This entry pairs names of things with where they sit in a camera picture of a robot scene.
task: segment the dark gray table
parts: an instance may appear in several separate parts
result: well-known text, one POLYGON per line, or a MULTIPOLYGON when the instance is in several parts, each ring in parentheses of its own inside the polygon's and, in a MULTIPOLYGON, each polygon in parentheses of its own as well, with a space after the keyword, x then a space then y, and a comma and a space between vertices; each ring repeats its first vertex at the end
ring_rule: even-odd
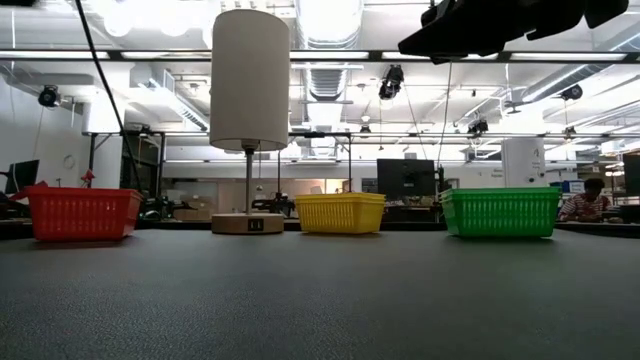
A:
POLYGON ((0 358, 640 359, 640 241, 0 243, 0 358))

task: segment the power outlet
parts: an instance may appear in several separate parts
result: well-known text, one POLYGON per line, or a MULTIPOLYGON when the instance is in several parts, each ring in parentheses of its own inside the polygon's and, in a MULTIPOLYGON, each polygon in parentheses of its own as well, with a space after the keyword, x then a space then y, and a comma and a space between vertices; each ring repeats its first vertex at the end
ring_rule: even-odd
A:
POLYGON ((264 231, 264 219, 249 219, 249 231, 264 231))

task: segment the lamp shade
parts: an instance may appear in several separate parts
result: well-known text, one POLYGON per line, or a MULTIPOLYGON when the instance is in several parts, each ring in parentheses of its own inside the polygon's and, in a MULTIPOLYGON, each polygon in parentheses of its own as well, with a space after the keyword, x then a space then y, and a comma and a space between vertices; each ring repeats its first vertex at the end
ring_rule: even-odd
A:
POLYGON ((212 146, 274 151, 287 147, 289 28, 271 14, 232 10, 213 26, 212 146))

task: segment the red basket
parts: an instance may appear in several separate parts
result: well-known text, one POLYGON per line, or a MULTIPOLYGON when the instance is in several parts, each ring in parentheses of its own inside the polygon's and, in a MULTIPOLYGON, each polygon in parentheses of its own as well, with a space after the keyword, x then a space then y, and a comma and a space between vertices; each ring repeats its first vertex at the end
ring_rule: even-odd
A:
POLYGON ((27 187, 40 241, 122 240, 133 232, 142 196, 135 190, 27 187))

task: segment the person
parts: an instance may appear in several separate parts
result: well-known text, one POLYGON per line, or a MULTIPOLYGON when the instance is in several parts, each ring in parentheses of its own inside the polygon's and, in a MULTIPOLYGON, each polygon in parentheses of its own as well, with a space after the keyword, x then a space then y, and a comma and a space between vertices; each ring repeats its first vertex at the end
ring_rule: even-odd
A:
POLYGON ((599 222, 602 220, 602 212, 611 206, 611 202, 605 196, 600 196, 604 188, 604 181, 589 179, 584 182, 584 193, 571 197, 565 202, 558 220, 599 222))

